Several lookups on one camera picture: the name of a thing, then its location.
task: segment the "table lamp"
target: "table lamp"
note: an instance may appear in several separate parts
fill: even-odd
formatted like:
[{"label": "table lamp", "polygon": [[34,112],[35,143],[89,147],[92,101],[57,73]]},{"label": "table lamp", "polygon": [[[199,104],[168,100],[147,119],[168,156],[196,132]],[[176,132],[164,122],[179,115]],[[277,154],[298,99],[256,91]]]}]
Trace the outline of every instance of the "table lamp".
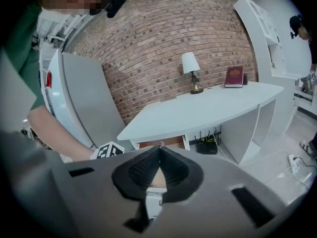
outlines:
[{"label": "table lamp", "polygon": [[204,89],[199,85],[199,79],[194,75],[194,71],[200,70],[197,60],[193,52],[188,52],[182,55],[182,63],[184,74],[192,74],[192,83],[194,89],[190,91],[191,94],[202,93]]}]

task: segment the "power strip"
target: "power strip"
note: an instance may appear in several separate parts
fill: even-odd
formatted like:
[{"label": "power strip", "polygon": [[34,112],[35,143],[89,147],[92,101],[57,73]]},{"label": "power strip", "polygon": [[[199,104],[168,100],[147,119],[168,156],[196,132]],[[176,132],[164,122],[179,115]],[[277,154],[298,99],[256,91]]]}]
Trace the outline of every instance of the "power strip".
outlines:
[{"label": "power strip", "polygon": [[299,168],[297,165],[297,162],[299,159],[294,160],[294,158],[295,158],[295,155],[293,155],[293,154],[287,156],[287,161],[288,161],[289,166],[291,167],[290,171],[292,174],[296,174],[298,172],[298,168]]}]

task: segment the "white refrigerator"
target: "white refrigerator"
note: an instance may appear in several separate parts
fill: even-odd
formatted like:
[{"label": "white refrigerator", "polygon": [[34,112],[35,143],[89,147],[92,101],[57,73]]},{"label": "white refrigerator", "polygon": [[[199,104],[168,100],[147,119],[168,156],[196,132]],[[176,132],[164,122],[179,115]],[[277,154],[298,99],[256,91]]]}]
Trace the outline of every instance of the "white refrigerator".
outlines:
[{"label": "white refrigerator", "polygon": [[46,89],[57,120],[84,145],[95,149],[113,141],[125,152],[133,150],[129,141],[117,140],[125,124],[100,61],[57,49],[48,68]]}]

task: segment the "white wall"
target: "white wall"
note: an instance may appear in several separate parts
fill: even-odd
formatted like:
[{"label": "white wall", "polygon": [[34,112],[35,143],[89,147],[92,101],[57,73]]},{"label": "white wall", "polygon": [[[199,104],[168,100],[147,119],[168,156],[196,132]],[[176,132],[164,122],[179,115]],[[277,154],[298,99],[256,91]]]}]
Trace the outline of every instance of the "white wall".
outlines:
[{"label": "white wall", "polygon": [[311,68],[311,53],[308,41],[299,37],[291,39],[289,19],[300,14],[291,0],[253,0],[272,16],[278,37],[285,52],[287,72],[307,76]]}]

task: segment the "brass lamp base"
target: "brass lamp base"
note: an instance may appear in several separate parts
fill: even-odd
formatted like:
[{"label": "brass lamp base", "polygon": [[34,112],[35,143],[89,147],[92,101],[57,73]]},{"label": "brass lamp base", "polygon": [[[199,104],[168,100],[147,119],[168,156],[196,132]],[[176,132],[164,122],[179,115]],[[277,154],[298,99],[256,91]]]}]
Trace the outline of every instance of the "brass lamp base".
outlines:
[{"label": "brass lamp base", "polygon": [[202,93],[204,89],[199,87],[197,84],[194,85],[194,89],[190,91],[191,94],[199,94]]}]

